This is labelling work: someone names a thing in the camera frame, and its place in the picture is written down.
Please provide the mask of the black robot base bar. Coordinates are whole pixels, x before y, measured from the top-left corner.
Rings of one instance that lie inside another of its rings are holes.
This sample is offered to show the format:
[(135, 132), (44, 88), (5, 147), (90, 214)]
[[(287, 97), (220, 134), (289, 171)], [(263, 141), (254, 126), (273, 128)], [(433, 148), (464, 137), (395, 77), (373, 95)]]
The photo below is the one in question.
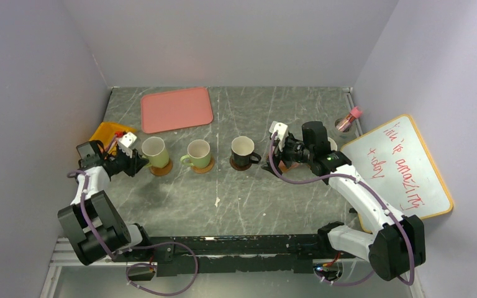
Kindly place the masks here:
[(158, 277), (180, 274), (275, 272), (312, 273), (324, 263), (353, 256), (327, 248), (316, 234), (149, 237), (118, 255), (116, 263), (151, 263)]

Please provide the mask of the pink mug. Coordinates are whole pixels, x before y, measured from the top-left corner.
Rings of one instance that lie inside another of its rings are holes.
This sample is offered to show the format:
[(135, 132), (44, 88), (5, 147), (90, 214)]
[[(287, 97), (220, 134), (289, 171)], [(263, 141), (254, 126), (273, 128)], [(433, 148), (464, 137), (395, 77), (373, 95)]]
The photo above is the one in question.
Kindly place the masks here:
[(280, 169), (280, 171), (282, 173), (287, 173), (288, 171), (290, 171), (292, 169), (295, 169), (295, 168), (299, 167), (300, 165), (301, 165), (300, 163), (292, 162), (289, 166), (286, 166), (284, 161), (280, 161), (279, 165), (278, 165), (278, 168)]
[(335, 142), (335, 140), (333, 138), (328, 137), (328, 141), (329, 141), (329, 144), (330, 144), (330, 149), (332, 151), (337, 151), (338, 146), (337, 146), (337, 143)]

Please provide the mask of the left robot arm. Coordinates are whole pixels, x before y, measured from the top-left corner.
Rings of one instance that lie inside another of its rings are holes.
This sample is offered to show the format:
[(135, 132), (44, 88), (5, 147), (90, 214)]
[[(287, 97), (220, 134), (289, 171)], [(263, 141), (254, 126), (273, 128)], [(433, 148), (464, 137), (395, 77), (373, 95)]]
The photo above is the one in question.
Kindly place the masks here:
[(143, 227), (127, 224), (106, 193), (113, 176), (135, 176), (148, 164), (134, 141), (116, 141), (116, 152), (108, 153), (102, 141), (91, 140), (76, 147), (78, 169), (68, 173), (78, 183), (75, 198), (58, 211), (59, 223), (79, 261), (87, 266), (105, 257), (115, 260), (129, 252), (137, 261), (147, 260), (153, 244)]

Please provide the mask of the green mug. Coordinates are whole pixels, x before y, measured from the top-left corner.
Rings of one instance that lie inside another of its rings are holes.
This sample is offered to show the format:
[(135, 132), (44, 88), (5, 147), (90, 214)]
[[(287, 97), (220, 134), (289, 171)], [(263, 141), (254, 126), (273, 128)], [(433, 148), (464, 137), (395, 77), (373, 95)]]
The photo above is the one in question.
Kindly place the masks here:
[(211, 147), (205, 140), (193, 140), (187, 147), (187, 154), (180, 158), (185, 166), (199, 169), (209, 166), (211, 161)]
[(142, 142), (141, 148), (151, 167), (162, 169), (170, 162), (165, 141), (160, 137), (148, 137)]

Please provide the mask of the green mug back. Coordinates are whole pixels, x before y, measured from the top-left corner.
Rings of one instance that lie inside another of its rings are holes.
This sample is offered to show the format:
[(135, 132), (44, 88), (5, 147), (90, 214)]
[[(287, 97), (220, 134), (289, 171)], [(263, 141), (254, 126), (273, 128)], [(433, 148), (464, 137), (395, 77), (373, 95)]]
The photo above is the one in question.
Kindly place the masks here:
[(162, 169), (170, 162), (165, 141), (160, 137), (148, 137), (142, 142), (141, 148), (151, 167)]

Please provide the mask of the black mug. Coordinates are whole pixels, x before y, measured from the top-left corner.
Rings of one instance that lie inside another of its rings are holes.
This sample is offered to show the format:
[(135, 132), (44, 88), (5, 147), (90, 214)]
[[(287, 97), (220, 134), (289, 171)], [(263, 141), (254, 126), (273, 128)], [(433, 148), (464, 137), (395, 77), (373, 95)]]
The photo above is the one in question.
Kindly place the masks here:
[(261, 156), (255, 152), (254, 141), (246, 136), (239, 136), (232, 140), (231, 157), (238, 166), (246, 164), (259, 164)]

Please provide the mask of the woven coaster tan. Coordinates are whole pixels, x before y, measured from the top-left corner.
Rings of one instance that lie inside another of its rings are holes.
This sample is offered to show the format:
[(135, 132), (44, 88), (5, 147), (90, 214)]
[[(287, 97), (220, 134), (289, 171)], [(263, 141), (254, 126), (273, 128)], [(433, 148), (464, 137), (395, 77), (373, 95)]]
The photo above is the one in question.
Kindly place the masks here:
[(209, 162), (209, 164), (208, 164), (206, 167), (204, 167), (204, 168), (198, 168), (198, 167), (196, 167), (196, 166), (192, 166), (191, 169), (192, 169), (195, 173), (204, 174), (204, 173), (210, 172), (210, 170), (213, 169), (214, 165), (215, 165), (214, 158), (211, 157), (210, 162)]

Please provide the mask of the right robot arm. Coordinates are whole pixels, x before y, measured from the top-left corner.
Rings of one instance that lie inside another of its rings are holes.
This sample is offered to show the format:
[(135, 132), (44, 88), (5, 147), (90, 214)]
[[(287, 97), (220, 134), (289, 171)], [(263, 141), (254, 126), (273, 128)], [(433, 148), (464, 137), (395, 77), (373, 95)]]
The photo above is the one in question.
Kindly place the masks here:
[(357, 214), (367, 218), (370, 233), (341, 222), (317, 231), (317, 251), (326, 258), (345, 252), (366, 261), (381, 279), (411, 286), (415, 268), (425, 263), (425, 229), (421, 219), (406, 216), (381, 198), (358, 173), (353, 162), (331, 148), (321, 121), (306, 122), (296, 139), (286, 124), (272, 122), (264, 170), (284, 182), (303, 185), (322, 181), (341, 194)]

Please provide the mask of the light wooden coaster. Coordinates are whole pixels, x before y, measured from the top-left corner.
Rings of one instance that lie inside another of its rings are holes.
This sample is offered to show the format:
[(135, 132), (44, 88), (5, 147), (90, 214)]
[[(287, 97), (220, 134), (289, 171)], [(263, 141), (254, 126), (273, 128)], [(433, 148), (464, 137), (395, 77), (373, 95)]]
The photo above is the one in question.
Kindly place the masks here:
[(173, 168), (173, 162), (169, 159), (168, 163), (163, 168), (158, 168), (155, 166), (150, 166), (149, 170), (154, 176), (165, 176), (171, 172)]

